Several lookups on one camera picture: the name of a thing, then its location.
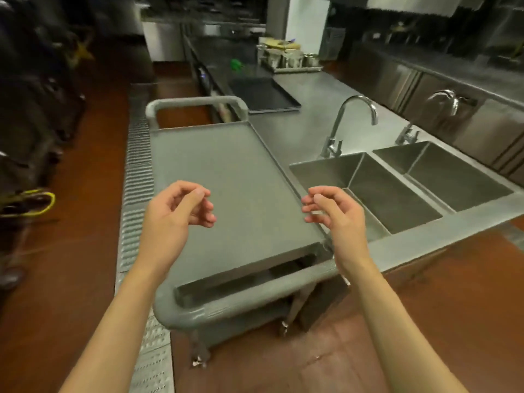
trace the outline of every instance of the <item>hand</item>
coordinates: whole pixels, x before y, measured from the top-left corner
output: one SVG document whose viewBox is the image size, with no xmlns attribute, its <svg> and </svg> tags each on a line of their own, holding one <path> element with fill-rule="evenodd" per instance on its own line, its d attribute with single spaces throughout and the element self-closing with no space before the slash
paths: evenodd
<svg viewBox="0 0 524 393">
<path fill-rule="evenodd" d="M 373 265 L 367 247 L 364 210 L 338 187 L 315 186 L 302 198 L 302 212 L 324 211 L 305 217 L 309 223 L 322 223 L 331 230 L 335 262 L 340 273 L 351 280 L 361 267 Z"/>
<path fill-rule="evenodd" d="M 160 284 L 186 244 L 188 226 L 213 227 L 216 222 L 210 195 L 203 186 L 185 181 L 158 193 L 144 215 L 134 266 L 151 271 Z"/>
</svg>

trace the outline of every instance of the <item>cart handle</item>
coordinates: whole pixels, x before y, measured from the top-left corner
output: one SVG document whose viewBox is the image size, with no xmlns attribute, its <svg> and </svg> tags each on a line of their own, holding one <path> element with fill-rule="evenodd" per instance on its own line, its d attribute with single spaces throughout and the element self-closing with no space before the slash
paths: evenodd
<svg viewBox="0 0 524 393">
<path fill-rule="evenodd" d="M 159 129 L 157 112 L 168 107 L 219 105 L 221 103 L 236 103 L 239 106 L 241 121 L 247 121 L 249 109 L 238 96 L 197 96 L 193 98 L 156 99 L 146 106 L 146 117 L 152 130 Z"/>
<path fill-rule="evenodd" d="M 256 309 L 291 295 L 308 284 L 315 284 L 337 275 L 335 261 L 330 259 L 196 308 L 180 307 L 175 300 L 172 286 L 164 282 L 155 295 L 154 315 L 167 329 L 194 330 L 204 324 Z"/>
</svg>

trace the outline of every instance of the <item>yellow cord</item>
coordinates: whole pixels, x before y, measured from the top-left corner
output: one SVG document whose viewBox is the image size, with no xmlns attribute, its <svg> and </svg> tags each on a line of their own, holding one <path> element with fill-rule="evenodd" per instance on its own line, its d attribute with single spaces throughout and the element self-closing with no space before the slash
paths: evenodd
<svg viewBox="0 0 524 393">
<path fill-rule="evenodd" d="M 56 201 L 56 196 L 55 196 L 54 193 L 41 192 L 38 189 L 35 189 L 35 190 L 27 190 L 25 192 L 22 192 L 20 194 L 20 197 L 23 197 L 23 195 L 25 195 L 25 194 L 32 194 L 32 193 L 39 193 L 40 195 L 49 196 L 49 198 L 51 198 L 51 202 L 49 203 L 49 205 L 47 207 L 45 207 L 43 210 L 40 210 L 40 211 L 29 211 L 29 212 L 26 212 L 24 214 L 0 215 L 0 218 L 18 218 L 20 216 L 39 216 L 39 215 L 42 215 L 42 214 L 46 213 L 51 208 L 53 208 L 53 205 L 55 204 L 55 201 Z"/>
</svg>

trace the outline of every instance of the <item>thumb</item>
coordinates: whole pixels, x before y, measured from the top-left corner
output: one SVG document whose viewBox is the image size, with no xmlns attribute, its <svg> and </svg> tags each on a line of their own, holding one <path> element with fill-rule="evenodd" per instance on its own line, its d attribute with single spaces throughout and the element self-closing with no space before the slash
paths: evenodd
<svg viewBox="0 0 524 393">
<path fill-rule="evenodd" d="M 200 187 L 187 193 L 174 210 L 172 216 L 177 222 L 188 224 L 191 211 L 193 211 L 193 208 L 199 205 L 203 199 L 204 191 Z"/>
<path fill-rule="evenodd" d="M 324 197 L 322 194 L 315 194 L 315 196 L 313 196 L 313 201 L 322 211 L 329 215 L 332 222 L 336 223 L 337 221 L 340 221 L 342 218 L 344 218 L 344 212 L 342 212 L 342 210 L 338 207 L 338 204 L 335 202 L 335 200 Z"/>
</svg>

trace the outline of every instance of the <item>forearm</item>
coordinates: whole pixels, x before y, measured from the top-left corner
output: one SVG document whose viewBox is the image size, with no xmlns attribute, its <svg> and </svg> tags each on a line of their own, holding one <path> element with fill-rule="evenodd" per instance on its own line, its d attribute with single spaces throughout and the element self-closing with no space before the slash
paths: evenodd
<svg viewBox="0 0 524 393">
<path fill-rule="evenodd" d="M 351 276 L 377 354 L 395 392 L 466 392 L 374 266 Z"/>
<path fill-rule="evenodd" d="M 148 271 L 129 271 L 60 393 L 129 391 L 156 286 Z"/>
</svg>

